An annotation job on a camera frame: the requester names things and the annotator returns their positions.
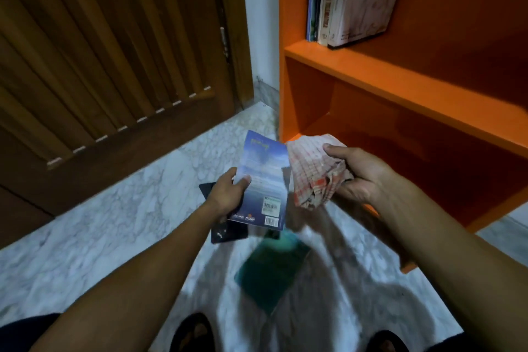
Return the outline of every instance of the marble floor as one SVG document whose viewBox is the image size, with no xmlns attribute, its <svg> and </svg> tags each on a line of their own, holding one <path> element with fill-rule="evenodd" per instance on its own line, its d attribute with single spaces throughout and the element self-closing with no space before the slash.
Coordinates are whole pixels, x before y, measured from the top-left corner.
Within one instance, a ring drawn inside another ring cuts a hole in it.
<svg viewBox="0 0 528 352">
<path fill-rule="evenodd" d="M 104 190 L 0 251 L 0 326 L 65 310 L 87 289 L 160 240 L 203 202 L 212 182 L 240 158 L 247 130 L 276 138 L 277 115 L 258 103 Z M 313 250 L 271 317 L 233 276 L 259 236 L 201 249 L 152 351 L 167 351 L 178 324 L 203 311 L 217 350 L 360 351 L 390 329 L 411 351 L 461 331 L 419 269 L 399 272 L 398 256 L 333 203 L 324 230 L 297 228 Z M 481 231 L 528 264 L 528 229 L 505 217 Z"/>
</svg>

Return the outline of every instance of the forearm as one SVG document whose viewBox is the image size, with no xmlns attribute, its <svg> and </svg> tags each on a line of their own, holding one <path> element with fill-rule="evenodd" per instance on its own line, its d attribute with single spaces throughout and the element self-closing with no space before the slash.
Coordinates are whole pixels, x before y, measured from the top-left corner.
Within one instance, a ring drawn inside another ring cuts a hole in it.
<svg viewBox="0 0 528 352">
<path fill-rule="evenodd" d="M 217 219 L 203 204 L 161 241 L 80 297 L 32 351 L 144 351 L 166 320 Z"/>
<path fill-rule="evenodd" d="M 525 350 L 528 269 L 399 175 L 388 176 L 373 204 L 466 331 L 493 350 Z"/>
</svg>

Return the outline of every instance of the orange bookshelf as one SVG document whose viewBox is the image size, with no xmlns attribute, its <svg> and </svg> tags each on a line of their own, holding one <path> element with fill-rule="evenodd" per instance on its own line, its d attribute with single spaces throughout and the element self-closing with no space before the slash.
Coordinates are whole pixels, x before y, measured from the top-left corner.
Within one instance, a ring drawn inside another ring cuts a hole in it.
<svg viewBox="0 0 528 352">
<path fill-rule="evenodd" d="M 411 179 L 468 230 L 528 200 L 528 5 L 397 0 L 382 35 L 307 42 L 279 0 L 280 138 L 331 133 Z"/>
</svg>

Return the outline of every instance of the cleaning rag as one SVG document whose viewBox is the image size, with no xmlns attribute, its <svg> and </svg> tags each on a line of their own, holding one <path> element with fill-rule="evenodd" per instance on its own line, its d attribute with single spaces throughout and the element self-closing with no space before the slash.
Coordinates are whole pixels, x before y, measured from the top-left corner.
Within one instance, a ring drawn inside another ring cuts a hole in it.
<svg viewBox="0 0 528 352">
<path fill-rule="evenodd" d="M 286 143 L 294 181 L 294 202 L 308 210 L 326 203 L 343 181 L 352 179 L 342 159 L 328 156 L 323 145 L 346 146 L 330 134 L 301 136 Z"/>
</svg>

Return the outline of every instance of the black sandal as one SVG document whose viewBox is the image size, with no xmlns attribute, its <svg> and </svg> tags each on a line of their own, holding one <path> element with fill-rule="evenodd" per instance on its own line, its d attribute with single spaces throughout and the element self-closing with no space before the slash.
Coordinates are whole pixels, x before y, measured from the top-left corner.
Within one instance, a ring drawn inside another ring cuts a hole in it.
<svg viewBox="0 0 528 352">
<path fill-rule="evenodd" d="M 194 330 L 199 324 L 205 327 L 207 333 L 195 337 Z M 191 339 L 180 349 L 182 342 L 189 334 L 192 335 Z M 170 343 L 170 352 L 215 352 L 214 342 L 213 330 L 207 317 L 203 313 L 194 313 L 183 320 L 174 333 L 174 337 Z"/>
<path fill-rule="evenodd" d="M 385 341 L 390 341 L 395 352 L 409 352 L 403 341 L 392 331 L 381 330 L 372 336 L 366 346 L 365 352 L 381 352 L 381 346 Z"/>
</svg>

